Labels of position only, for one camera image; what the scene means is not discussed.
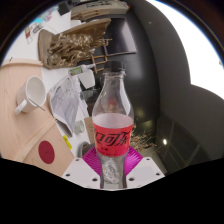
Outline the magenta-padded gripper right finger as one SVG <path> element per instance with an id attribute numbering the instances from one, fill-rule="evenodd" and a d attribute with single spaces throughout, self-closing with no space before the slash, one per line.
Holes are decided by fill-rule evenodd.
<path id="1" fill-rule="evenodd" d="M 128 189 L 143 187 L 164 177 L 152 158 L 143 157 L 132 147 L 124 162 L 124 174 Z"/>

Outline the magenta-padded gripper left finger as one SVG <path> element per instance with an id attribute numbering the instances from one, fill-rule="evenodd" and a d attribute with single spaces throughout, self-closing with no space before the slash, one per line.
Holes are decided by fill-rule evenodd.
<path id="1" fill-rule="evenodd" d="M 100 159 L 92 147 L 82 158 L 75 158 L 62 177 L 84 188 L 99 189 L 100 175 Z"/>

